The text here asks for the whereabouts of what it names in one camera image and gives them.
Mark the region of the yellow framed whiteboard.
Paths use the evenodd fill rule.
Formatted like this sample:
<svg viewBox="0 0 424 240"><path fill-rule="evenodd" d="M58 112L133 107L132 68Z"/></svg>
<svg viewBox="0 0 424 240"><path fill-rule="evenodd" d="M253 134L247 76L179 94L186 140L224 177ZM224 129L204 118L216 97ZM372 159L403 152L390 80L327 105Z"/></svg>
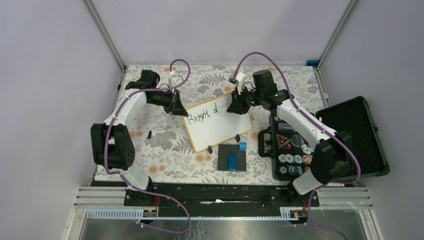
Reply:
<svg viewBox="0 0 424 240"><path fill-rule="evenodd" d="M196 153L207 150L242 135L253 128L249 114L217 112L227 109L232 101L230 93L215 97L205 102L189 107L187 117L183 122L192 148Z"/></svg>

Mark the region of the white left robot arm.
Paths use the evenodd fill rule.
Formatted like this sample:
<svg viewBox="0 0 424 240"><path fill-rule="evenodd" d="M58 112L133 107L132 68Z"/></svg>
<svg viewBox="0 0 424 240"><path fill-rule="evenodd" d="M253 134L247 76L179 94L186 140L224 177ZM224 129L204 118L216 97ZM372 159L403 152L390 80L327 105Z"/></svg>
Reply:
<svg viewBox="0 0 424 240"><path fill-rule="evenodd" d="M137 191L135 197L144 206L154 202L155 192L149 188L151 178L133 165L136 150L129 129L145 105L162 107L170 115L188 116L177 89L187 80L180 75L176 79L176 85L160 88L160 75L143 70L138 80L127 83L124 98L111 115L90 128L94 163L103 166L107 174L120 177L132 191Z"/></svg>

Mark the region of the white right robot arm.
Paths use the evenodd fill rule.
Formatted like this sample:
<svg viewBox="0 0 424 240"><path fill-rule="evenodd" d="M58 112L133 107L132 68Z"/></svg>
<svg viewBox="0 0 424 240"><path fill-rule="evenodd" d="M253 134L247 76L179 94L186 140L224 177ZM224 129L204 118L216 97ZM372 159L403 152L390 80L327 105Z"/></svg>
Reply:
<svg viewBox="0 0 424 240"><path fill-rule="evenodd" d="M291 205L301 205L307 199L307 193L354 168L360 169L349 149L352 138L347 132L337 132L326 126L301 107L288 89L279 90L269 70L257 71L252 76L254 87L251 90L243 87L243 79L236 73L229 79L236 87L226 111L243 115L250 107L261 106L294 127L312 150L309 170L289 184L291 189L286 198Z"/></svg>

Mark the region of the black whiteboard clip foot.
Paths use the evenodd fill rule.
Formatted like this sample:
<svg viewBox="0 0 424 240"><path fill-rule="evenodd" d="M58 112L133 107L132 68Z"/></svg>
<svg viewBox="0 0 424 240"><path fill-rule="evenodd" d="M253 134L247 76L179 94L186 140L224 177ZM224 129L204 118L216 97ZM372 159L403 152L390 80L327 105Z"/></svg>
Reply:
<svg viewBox="0 0 424 240"><path fill-rule="evenodd" d="M208 151L209 154L213 153L213 149L210 145L207 147L207 151Z"/></svg>
<svg viewBox="0 0 424 240"><path fill-rule="evenodd" d="M237 134L234 139L236 140L237 143L239 143L241 141L240 135Z"/></svg>

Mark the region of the light blue toy brick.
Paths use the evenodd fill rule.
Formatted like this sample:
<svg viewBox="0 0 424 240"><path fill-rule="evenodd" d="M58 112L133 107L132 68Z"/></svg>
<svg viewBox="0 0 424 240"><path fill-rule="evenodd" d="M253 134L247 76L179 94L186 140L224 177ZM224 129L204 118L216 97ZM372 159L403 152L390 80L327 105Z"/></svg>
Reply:
<svg viewBox="0 0 424 240"><path fill-rule="evenodd" d="M246 142L239 142L239 151L240 152L246 152L247 151L247 143Z"/></svg>

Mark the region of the dark grey brick baseplate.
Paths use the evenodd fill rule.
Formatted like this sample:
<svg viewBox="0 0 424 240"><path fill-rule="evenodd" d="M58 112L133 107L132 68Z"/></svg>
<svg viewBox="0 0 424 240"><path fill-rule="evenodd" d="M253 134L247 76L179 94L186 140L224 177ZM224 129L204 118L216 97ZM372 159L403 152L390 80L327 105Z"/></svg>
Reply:
<svg viewBox="0 0 424 240"><path fill-rule="evenodd" d="M222 172L247 171L247 144L219 144L217 170Z"/></svg>

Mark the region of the black poker chip case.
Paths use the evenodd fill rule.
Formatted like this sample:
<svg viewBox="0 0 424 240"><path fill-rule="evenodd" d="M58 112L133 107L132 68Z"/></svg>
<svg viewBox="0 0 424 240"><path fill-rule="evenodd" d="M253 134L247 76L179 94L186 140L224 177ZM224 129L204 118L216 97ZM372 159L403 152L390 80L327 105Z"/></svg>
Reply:
<svg viewBox="0 0 424 240"><path fill-rule="evenodd" d="M385 176L390 172L367 100L358 96L315 114L356 157L363 177ZM336 171L340 181L351 181L357 168L351 156L327 134L313 151L305 139L283 120L270 119L270 126L258 134L258 153L271 158L276 180L293 181L311 165Z"/></svg>

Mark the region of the blue corner bracket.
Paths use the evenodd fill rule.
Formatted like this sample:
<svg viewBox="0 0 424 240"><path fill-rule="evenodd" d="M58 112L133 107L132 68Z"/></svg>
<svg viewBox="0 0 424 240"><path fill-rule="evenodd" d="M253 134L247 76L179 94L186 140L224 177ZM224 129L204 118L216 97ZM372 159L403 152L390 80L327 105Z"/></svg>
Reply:
<svg viewBox="0 0 424 240"><path fill-rule="evenodd" d="M317 68L320 64L320 60L307 60L305 66Z"/></svg>

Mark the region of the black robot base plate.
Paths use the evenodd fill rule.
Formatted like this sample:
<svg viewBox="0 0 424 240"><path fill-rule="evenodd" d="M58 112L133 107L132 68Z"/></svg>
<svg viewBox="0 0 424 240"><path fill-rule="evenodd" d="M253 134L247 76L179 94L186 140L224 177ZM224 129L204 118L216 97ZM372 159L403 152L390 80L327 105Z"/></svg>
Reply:
<svg viewBox="0 0 424 240"><path fill-rule="evenodd" d="M295 197L282 185L159 183L154 195L127 189L126 207L152 207L159 217L277 217L280 208L302 210L309 195Z"/></svg>

